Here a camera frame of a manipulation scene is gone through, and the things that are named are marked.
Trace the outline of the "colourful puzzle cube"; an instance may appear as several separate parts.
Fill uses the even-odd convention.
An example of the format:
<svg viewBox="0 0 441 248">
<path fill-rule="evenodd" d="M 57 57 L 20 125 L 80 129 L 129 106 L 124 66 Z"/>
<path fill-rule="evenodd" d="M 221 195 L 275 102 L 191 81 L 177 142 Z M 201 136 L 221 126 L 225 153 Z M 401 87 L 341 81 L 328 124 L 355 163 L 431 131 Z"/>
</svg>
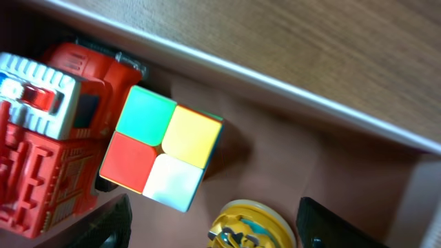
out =
<svg viewBox="0 0 441 248">
<path fill-rule="evenodd" d="M 130 89 L 99 176 L 187 212 L 223 130 L 219 116 Z"/>
</svg>

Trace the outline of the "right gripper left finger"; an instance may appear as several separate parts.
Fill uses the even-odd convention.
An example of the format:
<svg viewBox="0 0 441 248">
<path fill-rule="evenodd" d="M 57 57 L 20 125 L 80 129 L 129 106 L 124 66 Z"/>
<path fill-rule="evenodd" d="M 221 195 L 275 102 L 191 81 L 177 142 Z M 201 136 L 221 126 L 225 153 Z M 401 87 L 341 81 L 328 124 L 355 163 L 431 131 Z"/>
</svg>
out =
<svg viewBox="0 0 441 248">
<path fill-rule="evenodd" d="M 128 248 L 132 208 L 127 194 L 119 194 L 80 221 L 37 245 L 38 248 Z"/>
</svg>

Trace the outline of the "yellow round spinner toy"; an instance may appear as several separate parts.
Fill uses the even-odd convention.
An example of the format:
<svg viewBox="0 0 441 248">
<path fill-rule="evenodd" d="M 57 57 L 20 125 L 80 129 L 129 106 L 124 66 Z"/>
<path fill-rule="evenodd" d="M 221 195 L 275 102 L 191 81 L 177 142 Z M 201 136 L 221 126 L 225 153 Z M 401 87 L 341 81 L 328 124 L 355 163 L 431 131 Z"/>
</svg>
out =
<svg viewBox="0 0 441 248">
<path fill-rule="evenodd" d="M 207 236 L 209 248 L 297 248 L 288 222 L 271 207 L 253 200 L 227 203 Z"/>
</svg>

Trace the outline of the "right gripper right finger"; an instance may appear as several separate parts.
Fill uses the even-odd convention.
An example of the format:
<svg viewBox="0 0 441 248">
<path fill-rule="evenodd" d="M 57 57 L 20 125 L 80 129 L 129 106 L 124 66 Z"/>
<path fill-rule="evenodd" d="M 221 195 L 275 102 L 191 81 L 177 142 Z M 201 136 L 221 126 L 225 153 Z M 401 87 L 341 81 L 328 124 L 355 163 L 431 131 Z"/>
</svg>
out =
<svg viewBox="0 0 441 248">
<path fill-rule="evenodd" d="M 304 248 L 387 248 L 310 197 L 302 197 L 296 217 Z"/>
</svg>

